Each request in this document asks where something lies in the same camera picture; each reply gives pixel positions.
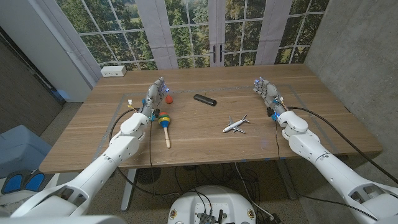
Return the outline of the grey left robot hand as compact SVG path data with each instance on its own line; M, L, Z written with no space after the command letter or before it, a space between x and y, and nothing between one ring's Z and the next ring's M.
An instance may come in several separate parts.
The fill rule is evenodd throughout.
M168 92L169 89L165 84L164 77L160 77L149 87L139 112L150 118L153 111L160 107L162 100Z

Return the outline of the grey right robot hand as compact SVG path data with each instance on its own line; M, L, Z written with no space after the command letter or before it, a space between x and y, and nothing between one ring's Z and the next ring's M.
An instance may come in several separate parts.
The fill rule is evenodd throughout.
M254 81L254 89L257 94L264 100L267 108L267 115L276 120L288 108L284 105L284 98L270 81L259 77Z

